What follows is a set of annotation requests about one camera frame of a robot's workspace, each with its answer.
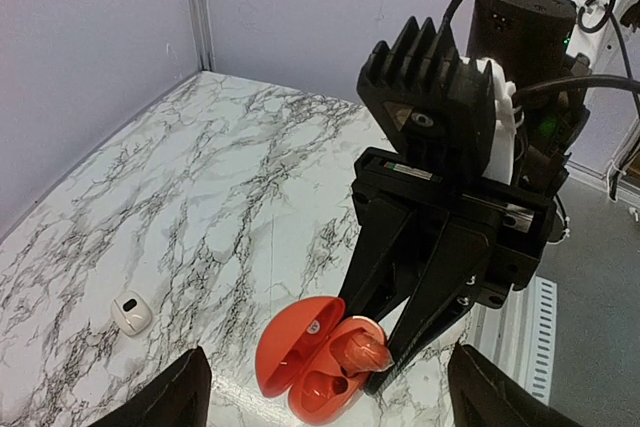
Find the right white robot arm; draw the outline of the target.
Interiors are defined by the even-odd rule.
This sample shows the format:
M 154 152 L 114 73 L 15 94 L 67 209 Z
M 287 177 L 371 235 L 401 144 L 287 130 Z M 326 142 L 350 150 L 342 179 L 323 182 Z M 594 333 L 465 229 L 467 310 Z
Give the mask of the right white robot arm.
M 379 42 L 357 91 L 391 144 L 355 162 L 360 233 L 340 297 L 348 316 L 399 319 L 377 395 L 475 304 L 500 308 L 535 273 L 570 147 L 639 0 L 451 0 Z

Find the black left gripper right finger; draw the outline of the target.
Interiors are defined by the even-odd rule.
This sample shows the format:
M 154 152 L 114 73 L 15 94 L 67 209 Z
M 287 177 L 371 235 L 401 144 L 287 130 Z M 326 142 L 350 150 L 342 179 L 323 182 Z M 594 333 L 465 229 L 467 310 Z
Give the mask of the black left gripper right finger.
M 580 427 L 535 399 L 469 344 L 455 345 L 447 370 L 457 427 Z

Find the red round charging case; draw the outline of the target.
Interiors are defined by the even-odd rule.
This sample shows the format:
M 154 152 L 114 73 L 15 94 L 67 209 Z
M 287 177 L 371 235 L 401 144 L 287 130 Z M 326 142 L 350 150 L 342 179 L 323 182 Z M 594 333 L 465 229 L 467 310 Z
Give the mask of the red round charging case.
M 334 421 L 358 400 L 369 377 L 381 373 L 348 377 L 342 369 L 346 340 L 362 332 L 387 348 L 383 328 L 366 317 L 346 317 L 339 297 L 309 297 L 289 305 L 269 322 L 258 343 L 255 374 L 261 394 L 286 393 L 289 409 L 304 423 Z

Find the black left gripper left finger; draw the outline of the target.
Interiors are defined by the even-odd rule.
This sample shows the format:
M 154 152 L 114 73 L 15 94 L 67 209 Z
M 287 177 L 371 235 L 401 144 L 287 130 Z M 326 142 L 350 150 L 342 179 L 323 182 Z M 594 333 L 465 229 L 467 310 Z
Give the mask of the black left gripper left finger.
M 123 405 L 93 422 L 106 426 L 206 426 L 211 368 L 198 346 L 184 352 Z

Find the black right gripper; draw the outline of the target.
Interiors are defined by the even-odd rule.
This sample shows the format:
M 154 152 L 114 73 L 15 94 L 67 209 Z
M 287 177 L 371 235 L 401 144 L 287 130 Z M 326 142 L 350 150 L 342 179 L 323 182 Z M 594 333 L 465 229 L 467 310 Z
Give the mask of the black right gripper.
M 582 88 L 539 91 L 588 70 L 566 51 L 575 17 L 570 0 L 474 0 L 467 48 L 457 49 L 494 60 L 516 86 L 510 184 L 445 179 L 410 167 L 392 145 L 356 161 L 361 229 L 339 292 L 345 316 L 379 322 L 406 304 L 388 343 L 394 364 L 371 375 L 368 395 L 380 396 L 471 304 L 498 307 L 529 283 L 552 232 L 569 147 L 588 119 Z

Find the red earbud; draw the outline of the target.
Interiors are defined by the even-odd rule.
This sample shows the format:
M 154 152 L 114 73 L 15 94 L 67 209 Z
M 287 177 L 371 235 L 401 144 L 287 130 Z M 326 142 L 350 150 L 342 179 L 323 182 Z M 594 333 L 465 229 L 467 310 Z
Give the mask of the red earbud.
M 390 351 L 368 333 L 356 333 L 346 340 L 342 369 L 348 377 L 367 372 L 384 372 L 393 364 Z

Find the white earbud charging case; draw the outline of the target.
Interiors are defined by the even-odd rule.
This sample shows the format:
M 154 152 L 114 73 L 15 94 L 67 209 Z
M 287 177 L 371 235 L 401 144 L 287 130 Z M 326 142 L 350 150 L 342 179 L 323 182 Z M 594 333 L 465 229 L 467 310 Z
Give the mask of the white earbud charging case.
M 128 337 L 142 333 L 151 323 L 152 312 L 143 298 L 133 291 L 126 291 L 110 304 L 111 317 Z

